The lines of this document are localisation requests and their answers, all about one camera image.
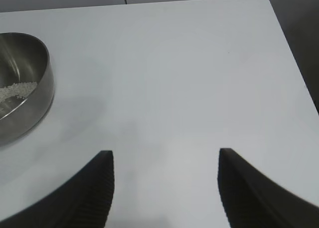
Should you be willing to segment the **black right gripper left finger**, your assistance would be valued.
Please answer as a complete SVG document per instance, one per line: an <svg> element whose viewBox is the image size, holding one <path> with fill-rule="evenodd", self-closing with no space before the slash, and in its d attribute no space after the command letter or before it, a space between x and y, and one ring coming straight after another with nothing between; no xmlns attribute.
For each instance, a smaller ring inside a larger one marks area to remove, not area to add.
<svg viewBox="0 0 319 228"><path fill-rule="evenodd" d="M72 178L23 211L1 221L2 228L103 228L115 190L114 156L100 151Z"/></svg>

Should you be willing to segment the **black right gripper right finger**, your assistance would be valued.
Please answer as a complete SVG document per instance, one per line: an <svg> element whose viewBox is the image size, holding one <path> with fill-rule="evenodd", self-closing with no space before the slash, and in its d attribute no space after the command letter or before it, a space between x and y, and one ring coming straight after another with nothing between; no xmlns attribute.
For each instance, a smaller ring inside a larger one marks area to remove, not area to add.
<svg viewBox="0 0 319 228"><path fill-rule="evenodd" d="M231 148L221 148L218 189L232 228L317 228L319 208L284 189Z"/></svg>

